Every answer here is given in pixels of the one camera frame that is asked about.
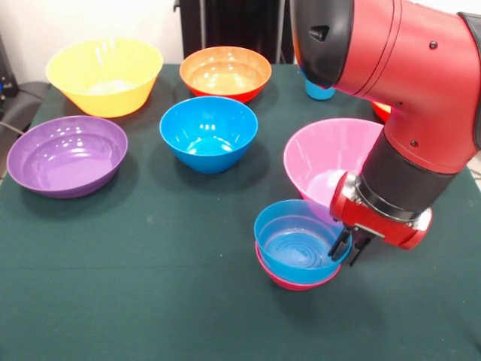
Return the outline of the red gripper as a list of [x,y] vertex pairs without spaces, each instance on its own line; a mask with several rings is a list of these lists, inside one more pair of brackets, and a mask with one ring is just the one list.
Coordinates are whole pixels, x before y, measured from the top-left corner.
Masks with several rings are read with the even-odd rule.
[[428,232],[433,212],[430,208],[413,220],[396,220],[382,214],[361,198],[357,184],[360,177],[344,173],[337,183],[330,204],[331,216],[344,224],[335,243],[328,252],[333,262],[337,262],[349,246],[350,228],[352,231],[352,249],[349,254],[349,266],[354,266],[365,248],[373,240],[373,235],[381,237],[386,243],[410,250],[425,237]]

